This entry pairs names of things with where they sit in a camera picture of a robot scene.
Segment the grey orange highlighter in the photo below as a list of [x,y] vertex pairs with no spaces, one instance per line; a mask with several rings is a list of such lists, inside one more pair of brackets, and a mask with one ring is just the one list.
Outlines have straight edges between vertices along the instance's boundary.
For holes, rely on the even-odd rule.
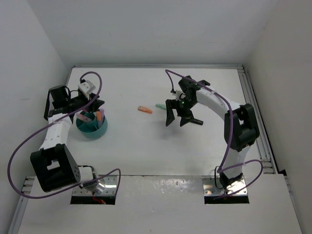
[[97,119],[97,128],[99,129],[102,126],[102,116],[100,111],[96,111],[96,119]]

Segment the green correction tape case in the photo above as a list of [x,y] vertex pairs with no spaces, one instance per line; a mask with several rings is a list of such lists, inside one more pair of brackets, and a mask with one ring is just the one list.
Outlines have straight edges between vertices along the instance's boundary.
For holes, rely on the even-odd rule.
[[165,104],[161,104],[161,103],[157,103],[155,105],[156,108],[162,109],[162,110],[166,110],[166,105]]

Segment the white pink marker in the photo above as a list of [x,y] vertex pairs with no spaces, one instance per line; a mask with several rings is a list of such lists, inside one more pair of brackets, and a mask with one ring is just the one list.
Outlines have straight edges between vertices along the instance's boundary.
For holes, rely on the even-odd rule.
[[85,115],[82,115],[82,114],[76,114],[76,118],[83,121],[83,122],[91,122],[92,119],[85,116]]

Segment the yellow black highlighter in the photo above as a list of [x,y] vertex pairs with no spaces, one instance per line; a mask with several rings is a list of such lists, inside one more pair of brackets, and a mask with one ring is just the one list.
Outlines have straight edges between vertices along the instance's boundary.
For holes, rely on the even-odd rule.
[[203,121],[199,119],[193,119],[192,123],[197,124],[197,125],[203,125]]

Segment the pink lilac highlighter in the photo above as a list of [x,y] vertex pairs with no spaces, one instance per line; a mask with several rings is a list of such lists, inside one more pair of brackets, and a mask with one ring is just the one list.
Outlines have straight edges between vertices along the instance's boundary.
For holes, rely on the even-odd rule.
[[100,125],[99,126],[101,127],[103,125],[104,119],[105,119],[104,109],[100,108],[99,112],[100,112],[100,116],[101,116],[101,120],[100,120]]

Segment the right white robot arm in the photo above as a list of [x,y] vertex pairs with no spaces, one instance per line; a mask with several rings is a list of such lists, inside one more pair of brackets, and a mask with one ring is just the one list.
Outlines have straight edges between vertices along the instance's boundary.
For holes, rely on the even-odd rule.
[[195,81],[182,76],[180,90],[172,89],[174,99],[165,101],[166,125],[180,117],[180,126],[194,120],[192,108],[202,104],[216,113],[224,122],[224,140],[227,144],[225,155],[216,169],[223,189],[243,177],[242,167],[250,147],[260,135],[254,107],[239,104],[219,94],[205,80]]

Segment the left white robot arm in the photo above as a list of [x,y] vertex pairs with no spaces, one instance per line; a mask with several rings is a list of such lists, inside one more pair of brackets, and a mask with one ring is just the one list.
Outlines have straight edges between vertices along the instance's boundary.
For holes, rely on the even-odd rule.
[[43,191],[51,192],[80,182],[80,171],[67,147],[72,124],[89,138],[98,138],[107,129],[101,106],[104,101],[94,94],[90,81],[78,85],[76,97],[65,85],[48,91],[44,119],[48,121],[45,140],[30,160]]

